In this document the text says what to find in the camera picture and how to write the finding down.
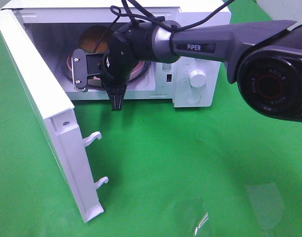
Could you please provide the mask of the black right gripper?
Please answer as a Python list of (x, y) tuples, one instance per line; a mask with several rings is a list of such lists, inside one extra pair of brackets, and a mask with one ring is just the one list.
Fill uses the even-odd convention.
[(130, 46), (132, 25), (126, 24), (115, 31), (108, 40), (108, 50), (103, 56), (103, 87), (112, 103), (113, 111), (122, 110), (130, 74), (138, 64)]

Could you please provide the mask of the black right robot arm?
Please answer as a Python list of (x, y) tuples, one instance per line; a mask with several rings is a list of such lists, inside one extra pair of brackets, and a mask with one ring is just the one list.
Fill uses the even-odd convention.
[(139, 61), (180, 57), (223, 62), (229, 83), (267, 117), (302, 122), (302, 25), (291, 20), (250, 22), (179, 31), (176, 22), (126, 24), (109, 39), (101, 76), (114, 110)]

